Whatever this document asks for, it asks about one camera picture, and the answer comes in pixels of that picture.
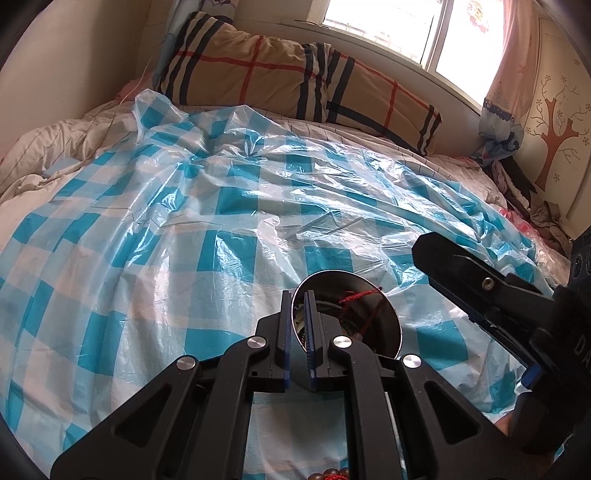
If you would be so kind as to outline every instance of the window sill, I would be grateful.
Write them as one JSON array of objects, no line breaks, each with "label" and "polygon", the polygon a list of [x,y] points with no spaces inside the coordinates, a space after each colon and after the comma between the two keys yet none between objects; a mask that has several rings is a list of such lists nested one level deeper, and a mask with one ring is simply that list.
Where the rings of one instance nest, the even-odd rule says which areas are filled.
[{"label": "window sill", "polygon": [[412,60],[410,60],[410,59],[408,59],[408,58],[406,58],[406,57],[404,57],[392,50],[388,50],[387,48],[384,48],[384,47],[378,45],[377,43],[373,43],[363,37],[358,37],[357,35],[353,35],[351,33],[344,32],[341,30],[337,30],[335,28],[330,28],[325,25],[317,25],[315,23],[306,22],[306,21],[302,21],[302,20],[284,19],[284,20],[281,20],[280,23],[281,23],[281,25],[285,25],[288,27],[302,28],[304,30],[322,33],[323,35],[328,35],[329,37],[338,38],[340,40],[344,40],[344,41],[348,41],[350,43],[353,43],[359,47],[367,48],[368,50],[373,51],[374,53],[378,53],[378,54],[386,57],[388,60],[392,60],[397,63],[400,63],[400,64],[404,65],[405,67],[411,69],[412,71],[418,73],[419,75],[422,75],[426,79],[430,80],[431,82],[435,83],[437,86],[444,89],[446,92],[453,95],[455,98],[460,100],[464,105],[466,105],[467,107],[474,110],[474,112],[476,112],[478,115],[480,115],[482,112],[482,105],[479,105],[477,102],[475,102],[472,98],[470,98],[467,94],[465,94],[465,92],[460,90],[457,86],[455,86],[452,82],[447,80],[445,77],[439,75],[438,73],[435,73],[435,74],[430,73],[427,70],[425,70],[418,63],[416,63],[416,62],[414,62],[414,61],[412,61]]}]

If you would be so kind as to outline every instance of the red string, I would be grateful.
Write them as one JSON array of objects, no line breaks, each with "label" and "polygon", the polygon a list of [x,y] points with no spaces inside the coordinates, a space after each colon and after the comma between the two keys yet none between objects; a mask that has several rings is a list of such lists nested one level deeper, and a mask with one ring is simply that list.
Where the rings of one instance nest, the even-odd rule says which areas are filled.
[{"label": "red string", "polygon": [[348,297],[345,297],[339,303],[340,304],[349,303],[350,301],[359,300],[361,297],[365,297],[366,295],[369,295],[370,293],[378,293],[380,291],[382,291],[382,287],[373,288],[372,290],[361,291],[359,293],[354,293],[353,295],[349,295]]},{"label": "red string", "polygon": [[[354,302],[355,300],[359,300],[360,298],[365,297],[366,295],[370,295],[372,293],[380,293],[381,291],[382,291],[382,287],[373,288],[372,290],[361,291],[359,293],[353,293],[351,291],[348,291],[347,293],[352,293],[352,295],[349,295],[348,297],[345,297],[343,300],[339,301],[339,304],[343,305],[343,310],[340,312],[339,321],[341,323],[343,323],[343,318],[345,317],[345,313],[347,313],[349,311],[349,307],[350,307],[351,302]],[[379,307],[380,307],[380,304],[378,303],[378,308],[374,311],[374,313],[372,313],[372,316],[368,320],[369,322],[371,322],[371,320],[374,319],[374,317],[376,315],[376,311],[379,310]],[[365,322],[365,325],[362,328],[363,333],[361,333],[361,335],[363,335],[365,333],[368,326],[369,326],[368,322]]]},{"label": "red string", "polygon": [[359,333],[363,336],[365,335],[365,332],[368,331],[369,326],[371,325],[371,322],[374,320],[374,318],[376,318],[378,316],[378,312],[380,311],[380,309],[382,308],[382,306],[388,301],[388,299],[386,297],[383,297],[378,305],[376,306],[374,312],[371,314],[371,317],[369,317],[366,321],[365,321],[365,325],[363,325],[363,327],[361,328],[361,330],[359,331]]}]

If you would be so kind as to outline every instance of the plastic sheet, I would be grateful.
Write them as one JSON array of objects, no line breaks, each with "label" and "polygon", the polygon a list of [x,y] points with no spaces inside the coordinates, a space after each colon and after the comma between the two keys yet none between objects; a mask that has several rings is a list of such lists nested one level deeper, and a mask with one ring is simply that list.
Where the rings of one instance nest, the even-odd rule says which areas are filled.
[{"label": "plastic sheet", "polygon": [[[176,357],[220,355],[329,268],[382,286],[415,352],[482,411],[522,367],[433,290],[411,247],[437,231],[551,290],[535,249],[459,183],[299,138],[246,106],[188,115],[146,90],[130,135],[20,224],[0,256],[0,409],[46,472]],[[245,477],[342,465],[339,395],[258,395]]]}]

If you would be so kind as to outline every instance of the window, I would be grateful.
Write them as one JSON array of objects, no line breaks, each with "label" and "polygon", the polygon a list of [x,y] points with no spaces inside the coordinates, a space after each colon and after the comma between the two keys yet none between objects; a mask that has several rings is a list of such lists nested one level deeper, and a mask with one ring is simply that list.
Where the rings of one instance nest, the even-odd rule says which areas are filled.
[{"label": "window", "polygon": [[405,56],[478,105],[503,53],[503,0],[330,0],[323,25]]}]

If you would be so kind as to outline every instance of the metal bowl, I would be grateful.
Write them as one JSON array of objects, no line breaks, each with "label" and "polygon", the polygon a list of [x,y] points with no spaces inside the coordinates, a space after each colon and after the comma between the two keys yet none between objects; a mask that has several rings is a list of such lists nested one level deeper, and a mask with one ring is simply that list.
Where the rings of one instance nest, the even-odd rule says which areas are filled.
[{"label": "metal bowl", "polygon": [[[304,346],[303,322],[304,292],[314,291],[316,308],[338,318],[343,334],[358,338],[375,353],[395,358],[402,345],[402,329],[396,311],[385,295],[364,278],[341,270],[324,270],[305,279],[296,289],[291,305],[291,324],[299,347]],[[349,302],[346,308],[343,299],[355,293],[369,292]],[[369,326],[366,321],[371,318]]]}]

